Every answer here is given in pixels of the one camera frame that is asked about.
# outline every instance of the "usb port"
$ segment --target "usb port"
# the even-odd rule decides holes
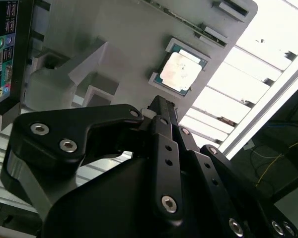
[[[10,20],[10,24],[9,24],[9,30],[10,33],[12,33],[14,31],[14,27],[15,27],[15,20]]]
[[[7,60],[10,60],[11,58],[12,58],[12,49],[9,48],[9,49],[7,50]]]
[[[10,17],[10,12],[11,11],[11,4],[7,4],[6,5],[6,16],[7,17]]]
[[[5,32],[9,33],[9,21],[5,22]]]
[[[8,58],[7,58],[7,50],[4,50],[3,51],[3,61],[6,61]]]
[[[15,15],[16,15],[16,3],[13,3],[11,5],[11,14],[10,14],[10,16],[15,17]]]

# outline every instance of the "black metal bracket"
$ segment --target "black metal bracket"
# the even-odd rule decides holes
[[[298,238],[218,149],[197,147],[174,107],[157,96],[153,119],[129,105],[22,115],[2,182],[38,209],[42,238]],[[131,160],[75,188],[79,166],[124,150]]]

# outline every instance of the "motherboard i/o panel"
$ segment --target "motherboard i/o panel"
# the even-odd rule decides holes
[[[0,0],[0,102],[10,95],[17,11],[17,0]]]

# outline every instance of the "yellow cable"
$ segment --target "yellow cable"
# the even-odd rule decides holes
[[[298,145],[298,142],[297,143],[295,143],[295,144],[293,144],[293,145],[291,145],[290,147],[288,147],[288,149],[290,149],[290,148],[293,148],[294,146],[296,146],[296,145]],[[269,168],[280,158],[280,157],[282,157],[283,156],[283,154],[280,154],[279,156],[277,156],[276,157],[276,159],[274,159],[270,164],[269,164],[269,166],[266,168],[266,170],[264,171],[264,173],[262,174],[262,176],[260,177],[260,179],[258,180],[258,182],[257,182],[257,184],[256,184],[256,187],[259,185],[259,183],[262,181],[262,179],[263,179],[263,177],[264,177],[264,175],[267,173],[267,171],[269,170]]]

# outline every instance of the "silver screw head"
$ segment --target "silver screw head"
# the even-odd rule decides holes
[[[77,145],[72,140],[64,139],[60,142],[60,149],[68,153],[73,153],[77,150]]]
[[[293,229],[289,226],[289,224],[287,222],[284,222],[284,227],[292,236],[295,235],[295,232],[293,231]]]
[[[130,111],[130,114],[133,115],[134,117],[139,117],[139,114],[135,111]]]
[[[278,234],[280,234],[281,236],[284,235],[284,230],[281,228],[281,226],[278,225],[277,222],[272,221],[272,226],[273,226],[274,230],[275,230]]]
[[[189,130],[186,129],[186,128],[182,128],[182,132],[183,132],[184,134],[186,134],[186,135],[189,135],[189,134],[190,134]]]
[[[216,155],[216,154],[218,153],[218,152],[217,152],[217,150],[216,150],[216,149],[214,149],[213,147],[209,147],[209,148],[210,148],[210,150],[212,151],[212,153],[213,153],[213,154],[215,154],[215,155]]]
[[[177,211],[177,204],[172,197],[163,196],[161,202],[167,212],[175,213]]]
[[[233,218],[230,218],[228,221],[229,227],[238,237],[243,237],[243,229],[240,224]]]
[[[168,125],[168,121],[167,121],[166,119],[161,118],[160,121],[161,121],[163,124]]]
[[[48,126],[42,123],[34,123],[30,128],[31,131],[36,135],[46,135],[50,132]]]

